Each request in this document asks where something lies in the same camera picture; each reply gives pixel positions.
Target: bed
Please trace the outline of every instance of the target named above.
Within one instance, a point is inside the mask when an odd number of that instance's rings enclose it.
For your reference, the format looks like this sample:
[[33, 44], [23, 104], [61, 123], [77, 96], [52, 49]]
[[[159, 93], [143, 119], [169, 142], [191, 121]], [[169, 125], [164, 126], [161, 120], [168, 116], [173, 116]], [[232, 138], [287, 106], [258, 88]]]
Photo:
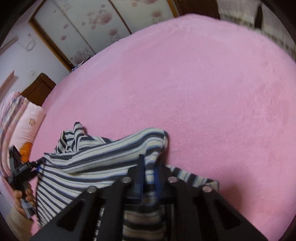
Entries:
[[206, 16], [172, 19], [59, 83], [42, 105], [30, 160], [52, 152], [76, 121], [111, 139], [158, 127], [170, 136], [167, 163], [218, 180], [269, 241], [294, 240], [295, 76], [294, 60], [265, 36]]

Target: brown wooden headboard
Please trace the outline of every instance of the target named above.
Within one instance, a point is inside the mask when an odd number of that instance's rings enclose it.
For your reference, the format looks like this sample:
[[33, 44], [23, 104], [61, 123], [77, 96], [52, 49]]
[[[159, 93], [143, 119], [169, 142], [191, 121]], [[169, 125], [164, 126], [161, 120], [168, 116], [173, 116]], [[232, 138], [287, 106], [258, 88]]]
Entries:
[[46, 74], [41, 73], [21, 95], [32, 103], [42, 106], [46, 97], [55, 86], [56, 84]]

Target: metal screw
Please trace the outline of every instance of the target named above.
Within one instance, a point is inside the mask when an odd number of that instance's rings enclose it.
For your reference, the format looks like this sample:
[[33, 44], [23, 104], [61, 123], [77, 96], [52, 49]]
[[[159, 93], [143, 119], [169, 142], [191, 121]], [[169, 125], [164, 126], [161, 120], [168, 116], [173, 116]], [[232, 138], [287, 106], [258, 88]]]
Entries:
[[87, 192], [88, 193], [94, 193], [94, 192], [96, 192], [96, 186], [90, 186], [90, 187], [88, 187]]
[[176, 177], [169, 177], [168, 178], [169, 183], [176, 183], [177, 181], [178, 181], [178, 178], [176, 178]]
[[123, 183], [130, 183], [131, 182], [131, 178], [130, 177], [123, 177], [121, 181]]
[[202, 190], [204, 191], [204, 192], [211, 192], [211, 191], [213, 191], [213, 188], [211, 188], [210, 186], [203, 186], [202, 187]]

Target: shirt sleeve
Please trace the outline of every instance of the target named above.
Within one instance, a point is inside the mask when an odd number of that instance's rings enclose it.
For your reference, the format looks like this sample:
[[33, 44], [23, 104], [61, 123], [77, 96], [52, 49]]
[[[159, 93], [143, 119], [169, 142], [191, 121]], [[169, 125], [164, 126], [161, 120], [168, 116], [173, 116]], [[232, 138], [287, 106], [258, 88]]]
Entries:
[[15, 207], [12, 207], [6, 222], [19, 241], [29, 241], [31, 238], [31, 226], [33, 221], [22, 216]]

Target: striped shirt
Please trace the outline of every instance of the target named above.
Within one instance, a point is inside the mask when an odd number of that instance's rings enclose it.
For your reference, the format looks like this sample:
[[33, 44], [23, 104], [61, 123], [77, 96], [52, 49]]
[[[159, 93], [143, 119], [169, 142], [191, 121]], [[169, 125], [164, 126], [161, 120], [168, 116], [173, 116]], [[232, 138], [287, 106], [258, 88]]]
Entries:
[[[45, 153], [46, 163], [38, 174], [36, 191], [37, 217], [46, 225], [82, 191], [91, 185], [107, 187], [125, 176], [145, 156], [144, 205], [125, 205], [123, 240], [164, 240], [166, 225], [164, 207], [157, 205], [154, 164], [168, 145], [167, 132], [148, 128], [112, 141], [86, 135], [81, 123], [73, 131], [63, 131], [53, 153]], [[167, 165], [174, 176], [198, 187], [208, 184], [218, 190], [219, 183]]]

